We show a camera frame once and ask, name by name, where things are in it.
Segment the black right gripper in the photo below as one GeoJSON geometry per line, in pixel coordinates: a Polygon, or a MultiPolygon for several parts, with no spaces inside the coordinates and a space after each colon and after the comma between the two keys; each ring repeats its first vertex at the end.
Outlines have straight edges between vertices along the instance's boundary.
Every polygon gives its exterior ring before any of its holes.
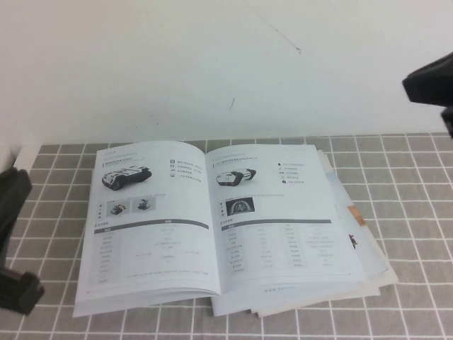
{"type": "Polygon", "coordinates": [[[403,87],[413,103],[446,107],[441,118],[453,139],[452,53],[410,73],[403,87]]]}

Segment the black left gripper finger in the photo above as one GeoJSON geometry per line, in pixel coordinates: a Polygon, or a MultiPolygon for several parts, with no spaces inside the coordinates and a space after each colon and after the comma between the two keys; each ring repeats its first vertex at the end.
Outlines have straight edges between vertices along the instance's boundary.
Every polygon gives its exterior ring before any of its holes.
{"type": "Polygon", "coordinates": [[[42,296],[42,291],[31,293],[30,295],[1,295],[1,309],[16,312],[21,315],[29,315],[38,304],[42,296]]]}
{"type": "Polygon", "coordinates": [[[29,295],[32,293],[43,294],[44,292],[43,284],[34,273],[1,270],[1,293],[29,295]]]}

